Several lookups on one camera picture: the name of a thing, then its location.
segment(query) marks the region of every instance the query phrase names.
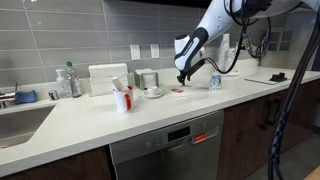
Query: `sink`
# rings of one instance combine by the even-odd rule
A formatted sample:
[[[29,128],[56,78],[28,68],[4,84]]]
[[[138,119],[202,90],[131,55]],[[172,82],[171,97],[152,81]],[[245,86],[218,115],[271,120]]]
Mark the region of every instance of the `sink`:
[[[0,115],[0,149],[27,142],[54,106]]]

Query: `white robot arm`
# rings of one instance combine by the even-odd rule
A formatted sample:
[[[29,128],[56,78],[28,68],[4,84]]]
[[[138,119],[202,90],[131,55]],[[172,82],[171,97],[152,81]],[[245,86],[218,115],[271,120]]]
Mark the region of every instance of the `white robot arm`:
[[[263,18],[289,12],[301,2],[317,10],[320,0],[212,0],[198,27],[189,38],[181,35],[175,39],[175,66],[180,70],[178,80],[184,85],[186,77],[190,77],[204,63],[192,65],[191,61],[199,50],[213,39],[225,32],[233,23],[232,15],[245,18]]]

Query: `white mug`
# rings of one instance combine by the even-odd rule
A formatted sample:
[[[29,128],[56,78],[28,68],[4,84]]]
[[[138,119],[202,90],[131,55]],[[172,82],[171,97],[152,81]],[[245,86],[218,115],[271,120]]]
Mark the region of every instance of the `white mug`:
[[[151,95],[151,96],[155,96],[159,93],[159,88],[158,86],[149,86],[148,87],[148,93]]]
[[[119,113],[131,111],[133,108],[133,87],[128,86],[129,90],[116,91],[113,90],[114,98]]]

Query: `dishwasher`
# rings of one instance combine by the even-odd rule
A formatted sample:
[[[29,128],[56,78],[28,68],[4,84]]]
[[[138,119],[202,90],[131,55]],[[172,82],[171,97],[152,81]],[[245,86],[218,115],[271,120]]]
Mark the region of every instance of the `dishwasher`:
[[[223,111],[110,144],[117,180],[214,180]]]

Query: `blue sponge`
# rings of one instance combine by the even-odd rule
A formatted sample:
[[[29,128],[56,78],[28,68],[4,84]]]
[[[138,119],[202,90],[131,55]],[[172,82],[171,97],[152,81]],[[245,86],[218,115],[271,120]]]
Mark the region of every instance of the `blue sponge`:
[[[35,90],[30,92],[17,91],[14,99],[16,104],[32,103],[37,101],[37,94]]]

